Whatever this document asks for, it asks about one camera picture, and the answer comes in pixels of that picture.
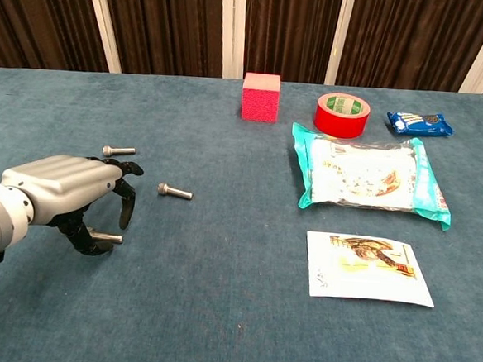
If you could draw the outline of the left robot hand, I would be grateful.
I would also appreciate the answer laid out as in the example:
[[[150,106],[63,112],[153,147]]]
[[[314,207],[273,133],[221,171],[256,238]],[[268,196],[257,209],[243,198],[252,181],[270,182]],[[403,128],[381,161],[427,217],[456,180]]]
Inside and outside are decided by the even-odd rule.
[[[122,200],[119,226],[127,228],[136,191],[124,176],[143,172],[130,161],[54,155],[4,170],[1,184],[18,188],[29,198],[33,226],[55,226],[79,253],[96,256],[112,251],[113,243],[90,235],[84,213],[93,202],[114,192]]]

